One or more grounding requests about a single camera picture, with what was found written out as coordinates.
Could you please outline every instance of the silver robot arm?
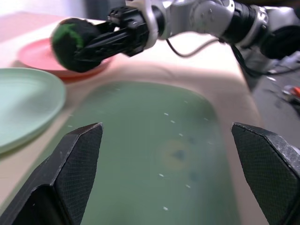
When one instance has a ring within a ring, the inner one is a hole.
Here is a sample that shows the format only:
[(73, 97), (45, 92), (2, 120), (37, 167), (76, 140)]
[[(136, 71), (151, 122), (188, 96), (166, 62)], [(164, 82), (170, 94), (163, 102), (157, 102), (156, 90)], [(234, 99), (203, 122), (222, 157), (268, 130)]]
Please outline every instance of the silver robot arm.
[(233, 0), (127, 0), (150, 31), (145, 49), (157, 39), (187, 31), (211, 34), (239, 49), (282, 59), (300, 48), (300, 13), (289, 7), (247, 6)]

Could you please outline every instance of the sink basin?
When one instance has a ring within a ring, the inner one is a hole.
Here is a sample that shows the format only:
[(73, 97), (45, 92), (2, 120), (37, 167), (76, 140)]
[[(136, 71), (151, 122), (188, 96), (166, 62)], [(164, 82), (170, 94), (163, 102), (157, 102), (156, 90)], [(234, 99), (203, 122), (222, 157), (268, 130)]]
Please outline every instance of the sink basin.
[(5, 204), (64, 134), (103, 122), (83, 225), (267, 224), (230, 131), (233, 122), (262, 126), (241, 76), (118, 59), (104, 74), (67, 85), (67, 105), (44, 140), (19, 154), (45, 138), (48, 147), (38, 158), (24, 155), (32, 164)]

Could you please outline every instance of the light green plate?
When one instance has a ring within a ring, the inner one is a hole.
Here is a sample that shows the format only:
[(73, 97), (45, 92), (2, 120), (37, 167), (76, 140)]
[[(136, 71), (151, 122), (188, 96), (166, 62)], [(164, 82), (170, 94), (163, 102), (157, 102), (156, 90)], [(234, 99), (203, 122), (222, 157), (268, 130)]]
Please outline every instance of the light green plate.
[(0, 69), (0, 153), (42, 132), (66, 100), (63, 82), (35, 69)]

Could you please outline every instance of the green water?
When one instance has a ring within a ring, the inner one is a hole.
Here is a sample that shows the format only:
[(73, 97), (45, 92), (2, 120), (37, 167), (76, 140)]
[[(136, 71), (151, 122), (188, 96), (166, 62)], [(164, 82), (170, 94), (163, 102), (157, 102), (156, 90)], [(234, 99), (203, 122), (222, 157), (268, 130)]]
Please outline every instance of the green water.
[(41, 160), (73, 129), (103, 122), (82, 225), (239, 225), (215, 112), (185, 89), (140, 82), (99, 87)]

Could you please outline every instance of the plate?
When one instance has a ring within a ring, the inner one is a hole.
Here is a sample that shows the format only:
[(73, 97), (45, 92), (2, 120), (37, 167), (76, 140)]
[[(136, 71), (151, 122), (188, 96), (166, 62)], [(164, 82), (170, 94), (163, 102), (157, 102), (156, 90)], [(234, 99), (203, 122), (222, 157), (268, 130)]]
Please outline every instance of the plate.
[(63, 82), (48, 72), (0, 69), (0, 153), (44, 131), (65, 100)]
[(112, 60), (112, 58), (108, 58), (102, 61), (98, 67), (85, 73), (67, 70), (56, 60), (49, 38), (32, 42), (23, 47), (18, 53), (18, 59), (26, 67), (52, 73), (61, 79), (74, 79), (98, 74), (106, 69)]

